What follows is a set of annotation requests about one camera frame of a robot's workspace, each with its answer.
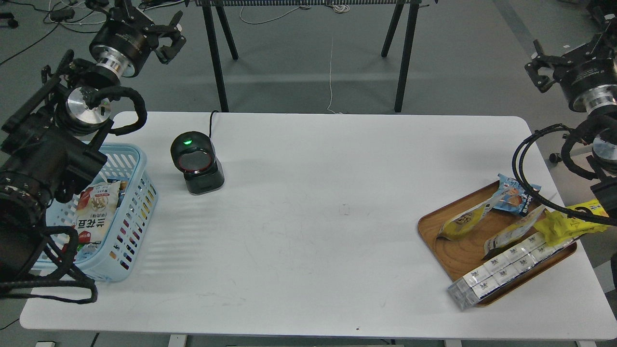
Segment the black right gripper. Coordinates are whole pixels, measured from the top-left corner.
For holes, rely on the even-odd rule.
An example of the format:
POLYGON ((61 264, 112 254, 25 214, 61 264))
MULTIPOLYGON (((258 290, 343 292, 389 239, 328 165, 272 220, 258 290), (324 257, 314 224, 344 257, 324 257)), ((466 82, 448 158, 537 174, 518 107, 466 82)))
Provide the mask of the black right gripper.
POLYGON ((596 34, 562 56, 546 55, 538 40, 533 41, 537 55, 524 69, 541 92, 547 92, 556 82, 574 112, 592 113, 601 107, 616 105, 616 52, 606 34, 596 34), (553 79, 539 73, 549 68, 553 79))

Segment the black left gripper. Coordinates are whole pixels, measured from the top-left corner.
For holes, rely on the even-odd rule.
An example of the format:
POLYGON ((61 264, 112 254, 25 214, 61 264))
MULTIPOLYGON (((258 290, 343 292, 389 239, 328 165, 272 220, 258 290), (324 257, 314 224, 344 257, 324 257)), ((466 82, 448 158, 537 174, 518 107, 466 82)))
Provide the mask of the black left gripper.
POLYGON ((182 11, 176 12, 169 24, 160 26, 130 0, 115 0, 104 13, 106 21, 90 44, 95 60, 92 71, 104 79, 136 77, 155 50, 158 60, 167 65, 187 42, 179 24, 182 11), (158 48, 161 35, 174 35, 170 46, 158 48))

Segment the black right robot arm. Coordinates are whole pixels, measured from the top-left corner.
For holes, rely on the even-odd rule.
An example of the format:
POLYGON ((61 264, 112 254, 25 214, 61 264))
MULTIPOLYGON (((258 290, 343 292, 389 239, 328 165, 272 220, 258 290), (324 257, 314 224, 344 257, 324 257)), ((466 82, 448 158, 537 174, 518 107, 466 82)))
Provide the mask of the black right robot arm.
POLYGON ((616 47, 606 33, 560 56, 548 55, 540 42, 533 46, 536 56, 525 66, 534 86, 547 92, 559 85, 574 112, 586 120, 572 128, 554 124, 533 132, 518 145, 511 161, 515 179, 545 206, 568 217, 598 223, 616 224, 616 47), (591 191, 607 216, 558 206, 531 189, 523 172, 527 151, 537 140, 562 132, 564 143, 558 159, 573 174, 592 182, 591 191))

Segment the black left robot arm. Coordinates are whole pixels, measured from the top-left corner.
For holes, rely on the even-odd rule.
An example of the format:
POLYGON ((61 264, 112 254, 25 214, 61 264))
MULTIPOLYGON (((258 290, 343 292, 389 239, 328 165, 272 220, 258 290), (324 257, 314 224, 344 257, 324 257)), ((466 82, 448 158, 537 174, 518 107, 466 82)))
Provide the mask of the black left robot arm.
POLYGON ((130 0, 86 6, 106 16, 90 44, 92 61, 69 49, 52 71, 42 69, 42 87, 2 125, 1 297, 35 298, 25 289, 73 287, 84 299, 50 299, 85 305, 97 300, 95 281, 74 264, 79 237, 68 226, 47 226, 53 201, 66 203, 95 179, 107 162, 100 149, 109 134, 136 132, 147 121, 143 97, 121 85, 136 77, 151 53, 162 64, 187 42, 179 22, 157 25, 130 0))

